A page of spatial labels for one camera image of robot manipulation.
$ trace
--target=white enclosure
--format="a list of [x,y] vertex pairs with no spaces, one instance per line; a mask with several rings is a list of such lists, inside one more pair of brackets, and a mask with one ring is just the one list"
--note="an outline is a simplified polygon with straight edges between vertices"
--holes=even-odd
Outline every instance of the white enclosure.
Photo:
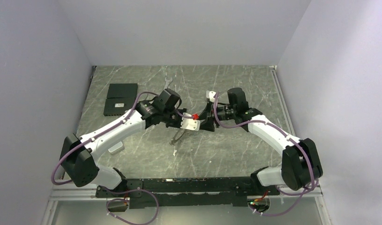
[[92,65],[277,65],[332,223],[382,224],[382,0],[0,0],[0,225],[40,224]]
[[310,0],[59,0],[93,65],[276,65]]

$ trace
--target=metal frame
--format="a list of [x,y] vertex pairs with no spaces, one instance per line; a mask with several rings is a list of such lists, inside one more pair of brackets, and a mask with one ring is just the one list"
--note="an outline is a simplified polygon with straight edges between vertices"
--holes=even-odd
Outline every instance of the metal frame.
[[[275,67],[270,67],[270,72],[272,73],[272,79],[273,79],[274,84],[278,90],[278,96],[279,96],[280,104],[281,104],[281,107],[282,107],[282,110],[283,110],[283,113],[285,116],[285,121],[286,121],[288,131],[290,134],[295,135],[294,129],[292,127],[292,122],[290,120],[290,116],[289,116],[289,113],[288,113],[287,108],[286,108],[285,100],[284,100],[282,91],[281,91],[280,86],[279,86]],[[287,192],[287,193],[300,193],[301,192],[301,190],[293,191],[286,186],[280,187],[280,189]],[[46,207],[45,215],[44,215],[43,220],[42,220],[42,225],[51,225],[52,224],[52,221],[53,221],[53,218],[55,215],[55,211],[57,209],[57,205],[58,205],[59,201],[107,201],[107,200],[112,199],[112,198],[96,198],[96,196],[95,196],[96,191],[97,191],[97,185],[95,185],[95,184],[88,184],[88,185],[81,187],[81,188],[76,187],[74,184],[54,186],[52,189],[47,207]],[[202,192],[190,192],[190,194],[200,194],[200,193],[202,193]],[[254,198],[258,198],[258,197],[261,197],[261,196],[260,195],[249,195],[249,196],[247,196],[247,199],[254,199]],[[285,198],[290,199],[290,198],[294,198],[294,197],[296,197],[296,196],[288,196],[288,195],[283,195],[283,194],[270,195],[270,198],[281,198],[282,203],[283,203]],[[324,225],[332,224],[330,217],[329,217],[329,214],[327,212],[326,204],[324,202],[323,194],[322,194],[320,187],[315,189],[314,191],[308,193],[308,194],[305,194],[303,197],[314,197],[318,211],[319,211],[319,215],[320,215],[321,220],[322,220],[322,224],[324,224]]]

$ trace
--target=marble surface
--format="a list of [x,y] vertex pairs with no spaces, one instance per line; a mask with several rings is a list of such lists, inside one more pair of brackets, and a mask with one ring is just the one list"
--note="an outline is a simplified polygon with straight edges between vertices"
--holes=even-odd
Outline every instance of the marble surface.
[[[200,113],[205,107],[206,90],[219,91],[219,101],[227,103],[226,91],[241,87],[249,106],[288,131],[268,66],[99,66],[77,135],[92,132],[118,118],[103,115],[110,83],[138,83],[139,93],[146,90],[160,93],[165,76],[173,78],[169,88],[181,95],[181,107],[192,114]],[[164,124],[150,127],[124,140],[123,151],[115,155],[106,152],[98,162],[118,168],[127,178],[249,176],[261,167],[277,166],[281,162],[272,147],[241,128],[187,131],[177,143],[170,145],[176,132],[177,129],[165,128]]]

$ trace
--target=purple cable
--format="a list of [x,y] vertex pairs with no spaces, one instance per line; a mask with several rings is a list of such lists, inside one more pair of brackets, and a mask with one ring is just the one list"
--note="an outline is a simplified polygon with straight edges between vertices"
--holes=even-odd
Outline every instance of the purple cable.
[[[249,121],[245,121],[243,123],[240,123],[240,124],[236,124],[234,126],[227,126],[223,123],[221,123],[221,121],[218,119],[218,115],[217,115],[217,104],[218,104],[218,94],[219,92],[217,91],[217,93],[215,94],[214,96],[214,104],[213,104],[213,113],[214,113],[214,116],[215,116],[215,119],[217,121],[217,123],[224,127],[224,128],[237,128],[237,127],[241,127],[243,125],[246,125],[246,124],[249,124],[249,123],[264,123],[265,124],[265,121],[263,120],[249,120]],[[286,134],[281,128],[279,128],[278,126],[276,126],[275,124],[272,124],[272,123],[267,123],[267,125],[275,128],[277,131],[279,131],[284,137],[287,137],[288,134]],[[294,206],[300,201],[301,197],[306,194],[306,193],[309,193],[311,192],[312,190],[315,189],[316,185],[317,185],[317,182],[315,183],[315,179],[314,179],[314,172],[312,171],[312,165],[311,165],[311,162],[309,161],[309,158],[308,158],[308,155],[307,153],[303,150],[303,148],[297,143],[295,142],[293,139],[289,139],[290,142],[292,142],[300,151],[301,151],[301,154],[303,155],[305,161],[307,162],[307,166],[308,166],[308,170],[309,170],[309,175],[311,177],[311,188],[310,189],[306,189],[301,192],[301,193],[297,193],[297,194],[289,194],[290,196],[294,196],[294,195],[299,195],[300,197],[294,202],[294,204],[289,207],[287,210],[281,212],[281,213],[278,213],[278,214],[261,214],[263,216],[268,216],[268,217],[274,217],[274,216],[281,216],[283,214],[286,214],[287,212],[289,212],[290,210],[292,210],[294,208]]]
[[[316,180],[316,182],[315,182],[315,187],[318,186],[318,184],[319,184],[319,180]],[[306,194],[306,193],[309,193],[309,192],[313,191],[312,187],[311,187],[311,188],[304,187],[304,189],[306,190],[305,193],[303,193],[303,192],[301,192],[301,193],[287,193],[287,192],[282,191],[282,190],[281,190],[280,188],[278,188],[277,186],[276,186],[276,189],[277,189],[280,193],[282,193],[282,194],[284,194],[284,195],[288,195],[288,196],[299,196],[299,195],[304,195],[304,194]]]
[[131,192],[134,192],[134,191],[142,191],[142,192],[145,192],[145,193],[151,195],[151,196],[154,198],[155,202],[156,202],[156,212],[155,212],[155,215],[153,216],[153,218],[152,218],[150,221],[148,221],[148,222],[146,222],[146,223],[144,223],[144,224],[135,224],[135,223],[132,223],[132,222],[130,222],[130,221],[127,221],[127,220],[123,219],[122,217],[118,217],[118,216],[116,216],[115,214],[113,214],[113,213],[111,213],[111,212],[109,211],[108,206],[109,206],[109,204],[110,204],[111,202],[117,202],[117,201],[120,201],[120,202],[127,202],[127,200],[124,200],[124,199],[122,199],[122,198],[115,198],[115,199],[112,199],[112,200],[110,200],[109,202],[106,203],[106,212],[107,212],[107,215],[110,215],[110,216],[112,216],[112,217],[115,217],[115,218],[117,218],[118,220],[120,220],[120,221],[122,221],[122,222],[125,222],[125,223],[127,223],[127,224],[130,224],[130,225],[147,225],[147,224],[152,223],[152,221],[154,221],[154,220],[156,219],[157,214],[158,214],[158,212],[159,212],[159,202],[157,201],[156,196],[155,196],[152,192],[147,191],[147,190],[144,190],[144,189],[135,189],[135,190],[129,190],[129,191],[123,191],[123,192],[113,192],[113,191],[107,189],[106,187],[103,187],[103,188],[104,188],[107,192],[109,192],[109,193],[111,193],[111,194],[115,194],[115,195],[124,195],[124,194],[126,194],[126,193],[131,193]]
[[[135,98],[135,101],[134,101],[134,104],[133,106],[131,107],[130,109],[130,112],[129,114],[124,118],[124,120],[127,120],[128,118],[130,118],[131,114],[133,114],[133,111],[135,109],[135,106],[137,105],[138,103],[138,99],[140,98],[140,96],[142,94],[151,94],[151,95],[155,95],[157,96],[157,94],[153,93],[153,92],[149,92],[149,91],[144,91],[144,92],[141,92],[137,98]],[[117,124],[113,125],[112,127],[104,130],[103,132],[99,133],[99,134],[96,134],[93,138],[97,139],[99,138],[100,136],[114,130],[115,128],[117,128],[118,126],[122,125],[123,122],[122,121],[119,121]],[[67,152],[59,161],[58,161],[58,164],[55,166],[51,176],[50,176],[50,180],[52,181],[52,183],[54,185],[63,185],[63,184],[68,184],[70,182],[72,182],[72,180],[67,180],[67,181],[64,181],[64,182],[57,182],[55,179],[54,179],[54,176],[55,176],[55,173],[57,172],[58,168],[60,167],[60,165],[68,158],[69,155],[71,155],[74,151],[78,150],[80,147],[88,144],[92,142],[92,138],[89,138],[88,140],[86,140],[85,142],[82,142],[80,143],[79,145],[76,145],[73,149],[71,149],[69,152]]]
[[178,110],[176,110],[176,113],[177,113],[180,117],[182,117],[182,118],[185,118],[185,119],[193,119],[192,116],[186,116],[186,115],[184,115],[184,114],[181,114]]

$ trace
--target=purple cable loop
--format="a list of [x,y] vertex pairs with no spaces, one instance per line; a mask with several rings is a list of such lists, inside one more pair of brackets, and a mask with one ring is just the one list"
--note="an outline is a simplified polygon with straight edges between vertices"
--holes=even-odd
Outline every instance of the purple cable loop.
[[127,221],[127,220],[123,219],[122,217],[119,217],[119,216],[117,216],[117,215],[115,215],[115,214],[113,214],[113,213],[111,213],[111,212],[109,211],[108,206],[109,206],[109,204],[112,203],[112,202],[118,202],[118,201],[120,201],[120,202],[124,202],[124,203],[125,203],[125,202],[128,202],[127,200],[122,199],[122,198],[115,198],[115,199],[112,199],[112,200],[110,200],[110,201],[108,201],[108,202],[106,203],[106,205],[105,205],[105,209],[106,209],[107,215],[110,215],[110,216],[112,216],[112,217],[114,217],[114,218],[116,218],[116,219],[118,219],[118,220],[120,220],[120,221],[122,221],[122,222],[125,222],[125,223],[127,223],[127,224],[130,224],[130,225],[147,225],[147,224],[152,223],[152,221],[154,221],[154,220],[156,219],[156,217],[157,217],[157,215],[158,215],[158,213],[159,213],[159,202],[157,201],[156,196],[154,196],[154,194],[153,194],[152,192],[147,191],[147,190],[144,190],[144,189],[134,189],[134,190],[123,191],[123,192],[113,192],[113,191],[107,189],[106,187],[103,187],[103,186],[102,186],[102,188],[104,188],[107,192],[109,192],[109,193],[111,193],[111,194],[115,194],[115,195],[124,195],[124,194],[126,194],[126,193],[131,193],[131,192],[134,192],[134,191],[142,191],[142,192],[145,192],[145,193],[151,195],[151,196],[154,198],[155,202],[156,202],[156,212],[155,212],[155,215],[153,216],[153,218],[152,218],[150,221],[148,221],[148,222],[146,222],[146,223],[143,223],[143,224],[135,224],[135,223],[132,223],[132,222]]

